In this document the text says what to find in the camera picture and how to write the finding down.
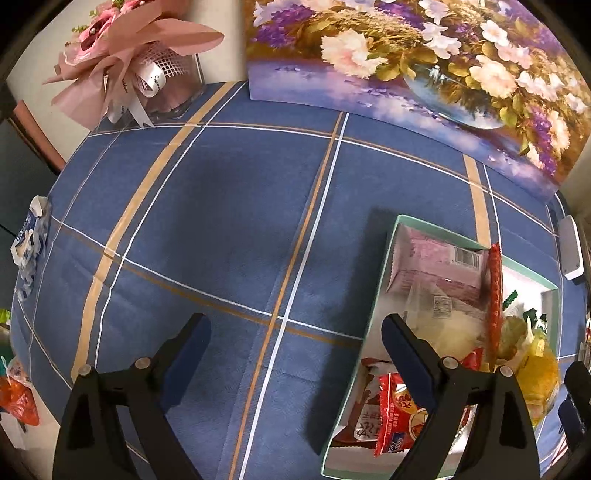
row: tablecloth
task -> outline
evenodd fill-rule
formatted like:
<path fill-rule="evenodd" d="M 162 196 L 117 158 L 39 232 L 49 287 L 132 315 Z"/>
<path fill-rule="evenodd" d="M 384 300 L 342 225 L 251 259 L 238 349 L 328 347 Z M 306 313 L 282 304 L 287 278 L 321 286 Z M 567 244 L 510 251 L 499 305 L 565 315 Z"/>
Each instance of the tablecloth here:
<path fill-rule="evenodd" d="M 155 128 L 82 142 L 54 185 L 47 250 L 12 341 L 61 418 L 81 364 L 153 355 L 194 312 L 212 342 L 168 420 L 206 480 L 320 479 L 399 214 L 502 252 L 560 287 L 561 372 L 584 332 L 586 287 L 558 264 L 556 196 L 544 205 L 460 152 L 344 112 L 210 85 Z M 561 388 L 558 401 L 566 395 Z M 125 409 L 138 472 L 153 478 Z M 536 430 L 541 469 L 562 436 Z"/>

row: green box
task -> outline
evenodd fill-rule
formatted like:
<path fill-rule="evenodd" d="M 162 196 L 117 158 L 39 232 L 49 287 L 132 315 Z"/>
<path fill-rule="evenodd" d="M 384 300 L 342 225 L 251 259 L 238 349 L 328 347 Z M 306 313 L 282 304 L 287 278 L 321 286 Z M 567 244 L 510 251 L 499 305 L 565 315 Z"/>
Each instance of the green box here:
<path fill-rule="evenodd" d="M 386 254 L 384 258 L 384 262 L 382 265 L 381 275 L 380 275 L 380 282 L 378 286 L 378 291 L 376 293 L 376 297 L 374 300 L 374 304 L 372 306 L 372 313 L 370 316 L 370 321 L 368 322 L 368 326 L 365 332 L 365 340 L 363 343 L 363 347 L 368 343 L 368 334 L 370 333 L 374 338 L 370 341 L 375 340 L 375 332 L 379 331 L 380 328 L 372 328 L 377 324 L 377 322 L 382 322 L 384 317 L 389 313 L 402 313 L 400 311 L 388 311 L 388 302 L 384 299 L 386 296 L 384 295 L 389 286 L 390 280 L 390 271 L 391 271 L 391 264 L 392 264 L 392 256 L 395 244 L 395 237 L 397 234 L 398 229 L 401 226 L 411 227 L 416 230 L 419 230 L 426 235 L 444 241 L 448 244 L 455 245 L 456 247 L 471 249 L 471 250 L 481 250 L 485 249 L 486 247 L 475 242 L 474 240 L 461 236 L 458 233 L 452 232 L 450 230 L 444 229 L 437 225 L 433 225 L 432 223 L 425 222 L 423 220 L 409 217 L 406 215 L 399 215 L 396 223 L 394 224 L 394 230 L 390 236 L 388 241 L 388 246 L 386 248 Z M 560 323 L 562 321 L 561 318 L 561 308 L 560 308 L 560 292 L 556 285 L 552 282 L 546 280 L 544 277 L 538 275 L 537 273 L 531 271 L 529 268 L 524 267 L 523 265 L 517 263 L 516 261 L 506 257 L 503 255 L 502 257 L 503 263 L 503 279 L 504 282 L 507 279 L 510 283 L 517 283 L 518 285 L 522 285 L 522 288 L 516 287 L 519 291 L 520 297 L 522 296 L 523 291 L 531 291 L 532 295 L 540 295 L 538 299 L 542 305 L 541 313 L 547 314 L 548 319 L 548 339 L 550 341 L 550 345 L 554 352 L 556 352 L 556 347 L 558 343 L 558 332 L 560 328 Z M 343 426 L 344 423 L 349 418 L 350 409 L 348 406 L 352 405 L 350 402 L 350 396 L 352 394 L 353 388 L 362 381 L 362 377 L 364 375 L 361 374 L 362 370 L 359 368 L 360 360 L 366 356 L 364 352 L 364 348 L 361 348 L 359 353 L 359 359 L 357 362 L 357 367 L 354 370 L 351 381 L 349 382 L 349 386 L 347 388 L 347 393 L 343 399 L 343 402 L 339 409 L 339 415 L 335 420 L 335 424 L 333 426 L 333 430 L 331 432 L 331 437 L 327 440 L 327 443 L 324 447 L 322 452 L 322 469 L 321 473 L 323 476 L 329 478 L 337 478 L 342 480 L 389 480 L 392 476 L 392 473 L 395 470 L 395 466 L 390 466 L 389 471 L 385 471 L 388 466 L 395 462 L 394 459 L 400 460 L 404 457 L 404 453 L 387 453 L 381 455 L 380 457 L 374 459 L 373 458 L 373 451 L 370 449 L 364 449 L 361 447 L 330 447 L 330 443 L 332 441 L 332 437 L 340 431 L 339 426 Z M 461 458 L 461 452 L 456 454 L 455 456 L 450 455 L 446 464 L 444 464 L 440 476 L 450 476 L 453 475 L 455 472 L 455 468 L 457 463 Z M 382 472 L 368 472 L 362 471 L 362 465 L 367 462 L 367 465 L 383 465 Z"/>

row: white ribbon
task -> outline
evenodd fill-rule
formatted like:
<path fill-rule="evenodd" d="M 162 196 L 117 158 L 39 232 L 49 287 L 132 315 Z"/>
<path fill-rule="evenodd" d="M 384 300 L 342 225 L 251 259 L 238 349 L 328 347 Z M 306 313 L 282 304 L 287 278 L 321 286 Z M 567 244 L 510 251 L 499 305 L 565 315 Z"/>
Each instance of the white ribbon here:
<path fill-rule="evenodd" d="M 166 85 L 166 75 L 162 69 L 150 59 L 134 60 L 121 81 L 124 94 L 113 100 L 109 105 L 107 117 L 111 123 L 119 121 L 126 110 L 129 110 L 138 125 L 154 126 L 144 107 L 139 101 L 136 90 L 146 98 L 154 97 Z"/>

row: yellow package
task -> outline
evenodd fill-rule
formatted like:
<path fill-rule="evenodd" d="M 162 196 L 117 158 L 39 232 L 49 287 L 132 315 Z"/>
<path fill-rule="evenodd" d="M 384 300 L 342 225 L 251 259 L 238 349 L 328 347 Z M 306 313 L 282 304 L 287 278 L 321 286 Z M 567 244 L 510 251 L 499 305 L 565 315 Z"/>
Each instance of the yellow package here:
<path fill-rule="evenodd" d="M 558 360 L 548 343 L 545 324 L 538 321 L 534 340 L 517 372 L 517 381 L 534 428 L 552 408 L 559 378 Z"/>

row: blue and white package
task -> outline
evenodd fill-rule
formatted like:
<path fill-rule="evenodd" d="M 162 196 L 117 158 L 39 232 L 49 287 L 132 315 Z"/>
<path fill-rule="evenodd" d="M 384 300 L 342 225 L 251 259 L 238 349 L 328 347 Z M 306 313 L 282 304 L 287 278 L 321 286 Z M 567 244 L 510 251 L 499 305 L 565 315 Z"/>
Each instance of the blue and white package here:
<path fill-rule="evenodd" d="M 21 301 L 26 300 L 33 290 L 37 259 L 45 250 L 50 218 L 51 203 L 48 198 L 36 196 L 31 201 L 25 224 L 12 243 L 12 259 L 24 281 L 17 291 Z"/>

